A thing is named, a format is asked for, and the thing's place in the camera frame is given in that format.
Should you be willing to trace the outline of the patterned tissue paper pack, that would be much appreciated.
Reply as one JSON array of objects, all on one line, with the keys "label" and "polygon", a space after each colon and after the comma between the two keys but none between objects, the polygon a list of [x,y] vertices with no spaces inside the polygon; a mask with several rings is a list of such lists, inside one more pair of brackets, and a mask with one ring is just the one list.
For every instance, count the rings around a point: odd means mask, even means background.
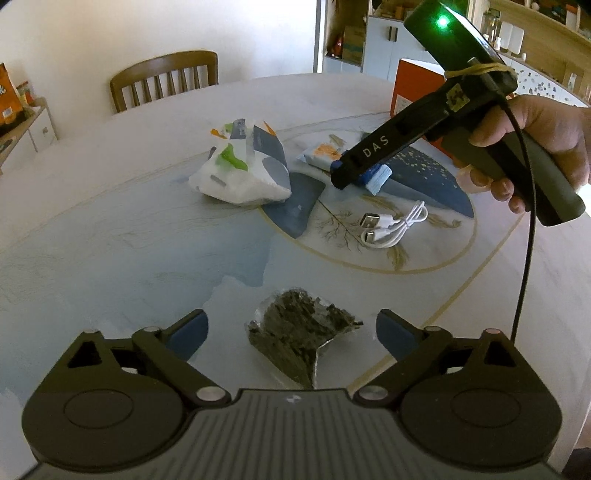
[{"label": "patterned tissue paper pack", "polygon": [[211,129],[211,136],[207,160],[188,178],[192,190],[238,206],[290,198],[283,143],[269,123],[238,118]]}]

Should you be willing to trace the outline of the orange snack bag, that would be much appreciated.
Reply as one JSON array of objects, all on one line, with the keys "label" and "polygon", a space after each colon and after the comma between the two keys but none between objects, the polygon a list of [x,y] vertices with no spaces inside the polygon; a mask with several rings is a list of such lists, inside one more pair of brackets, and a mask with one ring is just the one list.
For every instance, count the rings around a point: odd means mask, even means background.
[{"label": "orange snack bag", "polygon": [[4,63],[0,64],[0,133],[5,135],[26,119],[24,107],[10,80]]}]

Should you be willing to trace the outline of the dark seaweed packet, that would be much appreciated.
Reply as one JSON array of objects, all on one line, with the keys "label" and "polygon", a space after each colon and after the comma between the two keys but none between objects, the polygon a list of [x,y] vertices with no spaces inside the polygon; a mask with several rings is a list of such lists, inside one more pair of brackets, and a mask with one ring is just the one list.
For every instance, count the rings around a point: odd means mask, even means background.
[{"label": "dark seaweed packet", "polygon": [[345,309],[301,288],[276,291],[245,324],[249,343],[307,390],[317,387],[318,358],[335,338],[363,327]]}]

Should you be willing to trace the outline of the red white cardboard box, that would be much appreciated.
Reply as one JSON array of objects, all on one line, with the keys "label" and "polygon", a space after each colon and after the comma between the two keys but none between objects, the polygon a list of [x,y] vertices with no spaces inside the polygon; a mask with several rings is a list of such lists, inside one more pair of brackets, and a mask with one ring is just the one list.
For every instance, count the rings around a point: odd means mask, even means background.
[{"label": "red white cardboard box", "polygon": [[411,103],[436,91],[445,81],[444,69],[439,64],[402,58],[394,80],[390,116],[396,116]]}]

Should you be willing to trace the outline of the small orange blue tissue packet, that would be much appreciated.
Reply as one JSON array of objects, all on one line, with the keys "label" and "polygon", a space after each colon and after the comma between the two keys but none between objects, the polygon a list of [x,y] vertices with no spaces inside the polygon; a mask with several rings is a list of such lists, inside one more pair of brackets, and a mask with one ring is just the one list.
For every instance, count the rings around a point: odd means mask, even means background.
[{"label": "small orange blue tissue packet", "polygon": [[[308,147],[297,156],[297,160],[325,173],[330,173],[332,164],[339,162],[342,154],[346,152],[347,145],[348,143],[338,135],[329,134],[327,141],[317,142]],[[358,187],[365,188],[371,195],[377,196],[392,174],[393,170],[388,165],[376,164],[363,172],[353,183]]]}]

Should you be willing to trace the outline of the brown wooden chair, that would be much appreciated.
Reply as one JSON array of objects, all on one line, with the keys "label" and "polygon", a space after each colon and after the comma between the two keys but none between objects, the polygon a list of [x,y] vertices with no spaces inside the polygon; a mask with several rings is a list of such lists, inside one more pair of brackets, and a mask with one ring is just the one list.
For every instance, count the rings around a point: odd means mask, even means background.
[{"label": "brown wooden chair", "polygon": [[136,63],[109,82],[116,113],[218,84],[218,55],[209,50],[170,53]]}]

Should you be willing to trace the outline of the white sideboard cabinet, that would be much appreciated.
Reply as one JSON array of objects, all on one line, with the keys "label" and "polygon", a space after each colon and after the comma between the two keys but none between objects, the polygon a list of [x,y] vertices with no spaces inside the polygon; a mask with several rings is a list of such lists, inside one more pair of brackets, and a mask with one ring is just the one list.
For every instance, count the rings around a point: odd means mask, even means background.
[{"label": "white sideboard cabinet", "polygon": [[57,140],[47,100],[37,97],[27,111],[27,118],[1,137],[1,174],[32,161]]}]

